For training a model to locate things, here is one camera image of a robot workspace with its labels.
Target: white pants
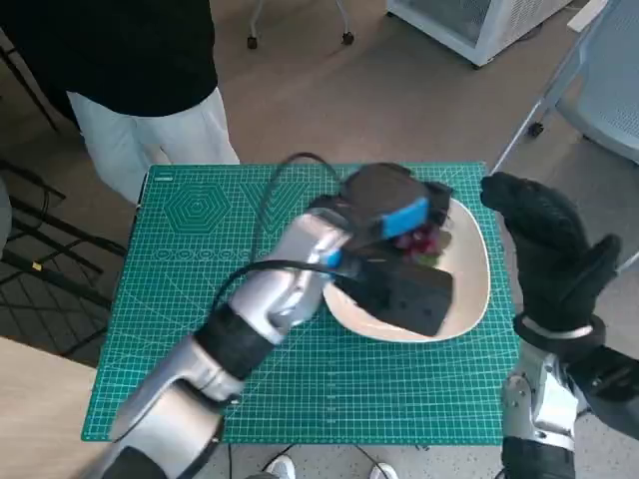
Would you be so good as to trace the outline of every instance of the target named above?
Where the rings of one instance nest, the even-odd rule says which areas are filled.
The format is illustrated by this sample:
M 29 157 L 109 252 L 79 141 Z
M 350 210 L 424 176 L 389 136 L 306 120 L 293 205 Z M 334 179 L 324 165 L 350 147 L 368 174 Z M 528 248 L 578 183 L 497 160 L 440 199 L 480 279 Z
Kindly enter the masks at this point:
M 240 163 L 219 89 L 167 117 L 122 115 L 77 93 L 68 95 L 98 175 L 133 204 L 152 164 Z

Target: shoe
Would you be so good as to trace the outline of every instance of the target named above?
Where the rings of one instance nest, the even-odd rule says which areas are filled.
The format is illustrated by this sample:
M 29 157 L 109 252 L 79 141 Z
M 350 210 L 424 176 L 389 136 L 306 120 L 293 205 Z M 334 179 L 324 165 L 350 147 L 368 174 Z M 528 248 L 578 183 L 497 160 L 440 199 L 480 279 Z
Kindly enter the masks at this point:
M 276 457 L 271 464 L 267 466 L 265 472 L 269 472 L 279 479 L 296 479 L 296 466 L 289 456 Z
M 395 472 L 395 470 L 392 468 L 390 464 L 385 464 L 383 462 L 380 462 L 378 466 L 379 467 L 374 466 L 372 468 L 372 471 L 370 471 L 370 475 L 368 476 L 368 479 L 386 479 L 386 477 L 388 479 L 399 479 L 399 476 L 397 475 L 397 473 Z M 381 468 L 381 471 L 386 473 L 385 476 L 379 470 L 379 468 Z

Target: person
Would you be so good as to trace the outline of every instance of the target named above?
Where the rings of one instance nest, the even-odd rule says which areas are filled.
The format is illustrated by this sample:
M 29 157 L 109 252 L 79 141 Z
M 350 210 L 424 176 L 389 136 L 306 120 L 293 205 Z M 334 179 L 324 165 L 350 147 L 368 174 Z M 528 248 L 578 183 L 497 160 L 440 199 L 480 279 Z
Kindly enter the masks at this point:
M 389 464 L 383 462 L 375 464 L 368 475 L 368 479 L 398 479 L 397 473 Z M 293 460 L 283 454 L 276 457 L 260 474 L 247 479 L 296 479 L 296 467 Z
M 152 164 L 240 162 L 208 0 L 3 0 L 0 27 L 67 92 L 98 175 L 128 201 Z

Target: chair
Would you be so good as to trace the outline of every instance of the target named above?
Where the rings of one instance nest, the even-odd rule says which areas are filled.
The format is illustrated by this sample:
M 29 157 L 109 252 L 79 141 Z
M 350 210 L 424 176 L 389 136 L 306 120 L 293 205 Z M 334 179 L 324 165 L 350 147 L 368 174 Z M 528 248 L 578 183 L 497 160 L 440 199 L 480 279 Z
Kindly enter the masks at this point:
M 491 173 L 503 166 L 522 137 L 541 135 L 554 111 L 589 140 L 639 164 L 638 43 L 639 2 L 608 0 L 561 61 Z M 566 96 L 577 82 L 576 95 Z M 617 271 L 638 259 L 639 251 Z
M 247 46 L 250 50 L 256 50 L 258 48 L 258 20 L 260 19 L 260 15 L 262 14 L 262 9 L 264 8 L 266 0 L 258 0 L 255 9 L 253 10 L 253 15 L 251 15 L 251 35 L 247 40 Z M 348 25 L 348 13 L 343 6 L 341 0 L 335 0 L 335 4 L 337 5 L 337 9 L 339 10 L 339 15 L 341 15 L 341 20 L 343 21 L 343 35 L 341 36 L 341 42 L 344 45 L 352 45 L 355 37 L 350 32 L 350 27 Z

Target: black shirt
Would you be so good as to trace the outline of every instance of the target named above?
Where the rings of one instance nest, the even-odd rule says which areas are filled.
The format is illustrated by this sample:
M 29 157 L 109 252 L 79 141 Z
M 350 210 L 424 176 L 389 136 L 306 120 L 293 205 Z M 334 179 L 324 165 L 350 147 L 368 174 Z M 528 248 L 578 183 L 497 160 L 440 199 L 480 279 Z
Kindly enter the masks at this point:
M 208 0 L 0 0 L 0 26 L 52 85 L 125 115 L 172 115 L 218 86 Z

